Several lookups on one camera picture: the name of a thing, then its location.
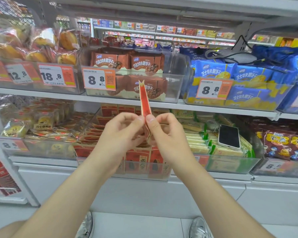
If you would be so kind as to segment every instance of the person's left hand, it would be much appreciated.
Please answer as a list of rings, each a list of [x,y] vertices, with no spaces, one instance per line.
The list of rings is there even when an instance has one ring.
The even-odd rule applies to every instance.
[[[106,177],[117,170],[126,151],[141,144],[145,137],[134,138],[143,133],[145,119],[133,113],[120,113],[110,120],[100,136],[94,150],[88,156]]]

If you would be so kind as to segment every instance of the black phone screen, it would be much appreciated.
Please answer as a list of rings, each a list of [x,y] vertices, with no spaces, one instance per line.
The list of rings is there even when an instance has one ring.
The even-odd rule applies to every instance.
[[[238,128],[221,124],[219,131],[219,143],[240,148]]]

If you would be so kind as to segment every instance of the person's right hand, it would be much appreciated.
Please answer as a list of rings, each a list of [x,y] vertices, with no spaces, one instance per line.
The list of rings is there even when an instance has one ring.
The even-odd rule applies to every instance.
[[[170,163],[173,169],[195,160],[183,127],[172,113],[160,114],[157,118],[147,115],[146,123],[154,137],[150,144],[158,146],[163,159]],[[168,123],[169,127],[162,130],[160,123]]]

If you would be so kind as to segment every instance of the qr code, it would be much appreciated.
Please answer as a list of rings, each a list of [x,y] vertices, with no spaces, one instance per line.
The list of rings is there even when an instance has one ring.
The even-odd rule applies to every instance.
[[[114,76],[107,76],[107,83],[109,85],[114,85],[115,84]]]

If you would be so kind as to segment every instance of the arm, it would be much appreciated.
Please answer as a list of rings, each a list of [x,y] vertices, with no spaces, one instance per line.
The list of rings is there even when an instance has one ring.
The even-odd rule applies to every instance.
[[[132,120],[128,127],[127,120]],[[0,232],[10,232],[7,238],[75,237],[101,186],[115,173],[126,151],[144,140],[133,140],[143,125],[144,118],[136,114],[121,113],[113,118],[90,156],[52,196],[20,228],[10,232],[10,224]]]
[[[182,125],[171,113],[146,117],[163,158],[171,163],[175,174],[185,184],[198,205],[215,238],[274,238],[251,217],[230,194],[196,161]],[[169,123],[169,132],[160,127]]]

